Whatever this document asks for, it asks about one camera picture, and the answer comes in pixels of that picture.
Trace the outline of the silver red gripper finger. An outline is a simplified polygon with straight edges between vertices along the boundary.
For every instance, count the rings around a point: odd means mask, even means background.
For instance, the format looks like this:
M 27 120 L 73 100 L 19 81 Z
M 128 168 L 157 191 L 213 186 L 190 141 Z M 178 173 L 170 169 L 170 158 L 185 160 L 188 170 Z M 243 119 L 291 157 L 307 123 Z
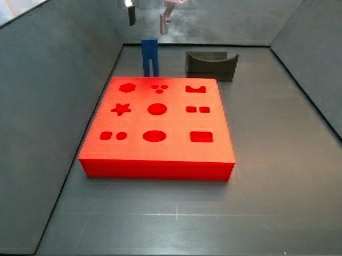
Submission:
M 170 23 L 170 14 L 177 5 L 182 5 L 186 0 L 162 0 L 164 12 L 160 14 L 160 34 L 168 33 L 168 24 Z

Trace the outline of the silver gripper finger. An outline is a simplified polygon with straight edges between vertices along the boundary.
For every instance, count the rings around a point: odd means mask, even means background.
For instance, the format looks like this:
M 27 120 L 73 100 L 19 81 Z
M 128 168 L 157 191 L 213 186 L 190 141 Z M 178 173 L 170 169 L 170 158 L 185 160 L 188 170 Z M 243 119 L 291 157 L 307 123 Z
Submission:
M 133 26 L 136 23 L 134 4 L 132 0 L 122 0 L 128 12 L 128 24 Z

